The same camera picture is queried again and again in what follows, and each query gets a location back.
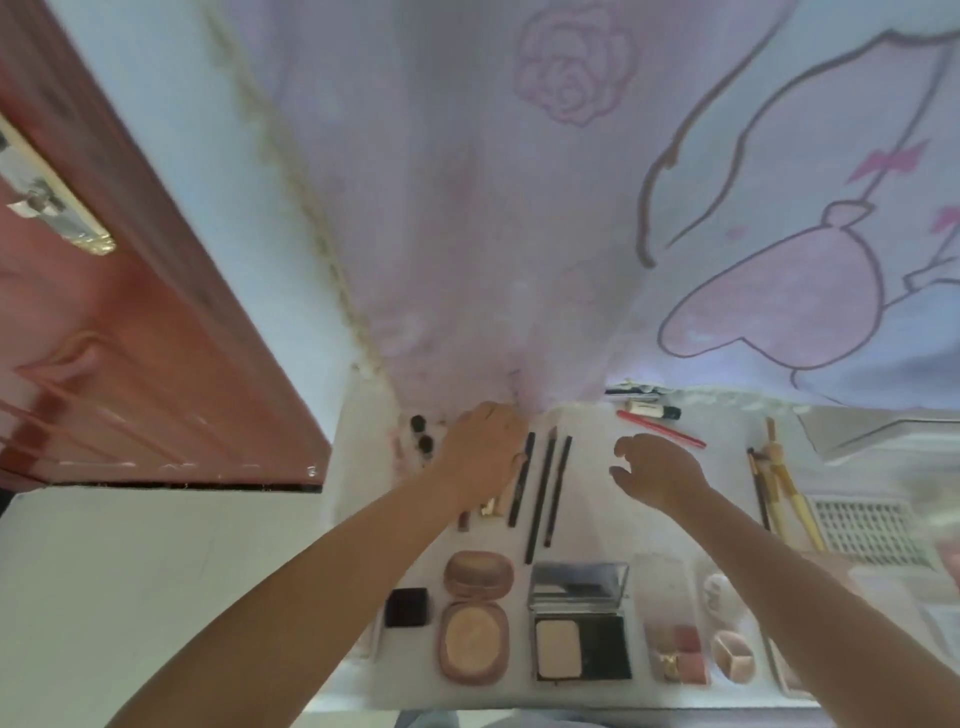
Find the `door handle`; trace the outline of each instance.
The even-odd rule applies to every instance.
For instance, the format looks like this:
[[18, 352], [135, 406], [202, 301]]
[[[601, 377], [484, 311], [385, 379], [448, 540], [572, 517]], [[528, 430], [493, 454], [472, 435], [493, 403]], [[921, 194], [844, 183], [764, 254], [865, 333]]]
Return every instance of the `door handle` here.
[[64, 240], [91, 255], [116, 250], [109, 231], [3, 114], [0, 177], [20, 196], [17, 202], [7, 205], [20, 217], [45, 223]]

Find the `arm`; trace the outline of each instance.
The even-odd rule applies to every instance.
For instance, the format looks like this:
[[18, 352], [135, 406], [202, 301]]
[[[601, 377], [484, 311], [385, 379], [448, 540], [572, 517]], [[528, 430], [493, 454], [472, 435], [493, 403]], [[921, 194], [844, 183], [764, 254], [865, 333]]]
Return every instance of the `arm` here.
[[960, 725], [960, 676], [710, 488], [689, 452], [637, 435], [614, 453], [633, 469], [611, 468], [617, 485], [704, 548], [838, 724]]
[[109, 728], [290, 725], [423, 550], [458, 513], [503, 491], [523, 462], [526, 431], [509, 406], [467, 413], [426, 469], [241, 597]]

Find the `wall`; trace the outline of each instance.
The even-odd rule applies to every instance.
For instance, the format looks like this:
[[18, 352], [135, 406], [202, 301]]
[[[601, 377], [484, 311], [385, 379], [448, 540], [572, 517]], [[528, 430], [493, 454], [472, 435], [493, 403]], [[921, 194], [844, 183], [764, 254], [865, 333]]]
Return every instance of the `wall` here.
[[[326, 437], [360, 353], [310, 223], [258, 156], [189, 0], [50, 0]], [[336, 454], [328, 479], [342, 469]], [[323, 496], [49, 489], [0, 521], [0, 725], [104, 725], [324, 530]]]
[[48, 5], [332, 440], [360, 353], [310, 221], [213, 64], [200, 3]]

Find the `left hand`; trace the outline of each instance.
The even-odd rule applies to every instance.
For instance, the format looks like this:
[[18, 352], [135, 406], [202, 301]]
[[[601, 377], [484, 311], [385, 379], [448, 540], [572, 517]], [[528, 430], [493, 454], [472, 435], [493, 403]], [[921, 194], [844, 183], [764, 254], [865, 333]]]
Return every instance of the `left hand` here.
[[455, 489], [460, 511], [499, 496], [526, 456], [527, 421], [511, 404], [485, 401], [447, 431], [428, 471]]

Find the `cartoon print curtain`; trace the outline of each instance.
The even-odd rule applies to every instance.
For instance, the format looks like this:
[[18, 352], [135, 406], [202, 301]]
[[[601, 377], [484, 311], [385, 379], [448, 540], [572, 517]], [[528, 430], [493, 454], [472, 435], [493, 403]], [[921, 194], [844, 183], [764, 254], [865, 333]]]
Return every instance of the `cartoon print curtain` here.
[[951, 0], [225, 0], [404, 404], [960, 407]]

